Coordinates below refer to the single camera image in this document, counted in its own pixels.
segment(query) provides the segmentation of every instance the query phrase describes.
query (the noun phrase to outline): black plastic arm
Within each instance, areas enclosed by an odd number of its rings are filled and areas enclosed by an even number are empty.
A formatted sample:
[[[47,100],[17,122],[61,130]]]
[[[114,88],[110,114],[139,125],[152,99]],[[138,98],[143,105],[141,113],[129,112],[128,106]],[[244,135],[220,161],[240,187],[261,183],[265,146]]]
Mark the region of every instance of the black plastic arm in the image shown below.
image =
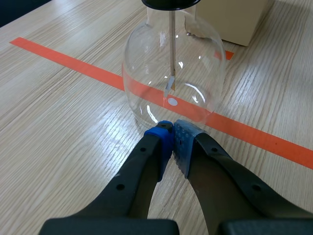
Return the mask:
[[[171,132],[173,125],[157,127]],[[147,220],[161,164],[161,138],[145,135],[97,198],[72,216],[46,221],[40,235],[178,235],[172,220]]]
[[[232,160],[206,133],[195,137],[188,180],[211,235],[222,234],[219,225],[227,220],[254,219],[260,223],[267,218],[313,218]]]

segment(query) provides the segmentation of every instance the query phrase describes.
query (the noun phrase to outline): glass flask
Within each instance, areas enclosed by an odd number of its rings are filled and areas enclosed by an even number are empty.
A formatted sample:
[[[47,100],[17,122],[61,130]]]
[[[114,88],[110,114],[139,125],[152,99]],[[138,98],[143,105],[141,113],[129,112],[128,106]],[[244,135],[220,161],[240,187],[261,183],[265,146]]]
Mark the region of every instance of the glass flask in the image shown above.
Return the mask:
[[[147,16],[125,45],[122,74],[129,106],[148,128],[177,119],[202,127],[222,92],[222,41],[196,17],[195,6],[175,11],[147,7]]]

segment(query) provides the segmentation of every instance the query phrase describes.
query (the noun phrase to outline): textured grip pad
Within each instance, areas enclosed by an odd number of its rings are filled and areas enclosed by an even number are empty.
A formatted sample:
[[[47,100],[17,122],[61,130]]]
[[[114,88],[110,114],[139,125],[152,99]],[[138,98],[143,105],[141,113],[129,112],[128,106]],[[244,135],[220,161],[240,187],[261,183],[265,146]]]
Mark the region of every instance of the textured grip pad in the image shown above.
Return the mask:
[[[177,120],[174,123],[174,130],[174,158],[179,169],[187,178],[194,138],[205,131],[184,120]]]

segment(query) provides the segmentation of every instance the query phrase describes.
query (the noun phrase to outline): metal rod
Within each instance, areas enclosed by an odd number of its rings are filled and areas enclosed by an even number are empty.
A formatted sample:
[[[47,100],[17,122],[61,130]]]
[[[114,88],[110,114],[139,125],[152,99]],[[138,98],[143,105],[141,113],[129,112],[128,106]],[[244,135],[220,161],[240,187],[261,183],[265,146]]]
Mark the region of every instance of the metal rod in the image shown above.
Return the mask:
[[[175,76],[175,11],[170,11],[171,76]]]
[[[171,76],[164,90],[164,97],[167,97],[170,89],[175,90],[175,11],[170,11],[170,63]]]

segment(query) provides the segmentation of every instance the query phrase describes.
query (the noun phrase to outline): light wooden surface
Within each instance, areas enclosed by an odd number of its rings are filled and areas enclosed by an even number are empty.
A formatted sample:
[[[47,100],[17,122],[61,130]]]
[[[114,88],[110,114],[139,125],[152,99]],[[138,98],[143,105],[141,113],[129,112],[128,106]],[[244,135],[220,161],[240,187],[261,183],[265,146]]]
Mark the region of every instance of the light wooden surface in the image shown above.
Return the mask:
[[[0,28],[0,234],[36,234],[105,187],[141,138],[123,92],[9,42],[25,37],[121,74],[122,48],[146,16],[140,0],[53,0]],[[313,1],[276,0],[249,47],[224,43],[217,112],[313,149]],[[209,133],[238,162],[313,212],[313,171],[226,134]],[[149,217],[207,234],[197,198],[171,160]]]

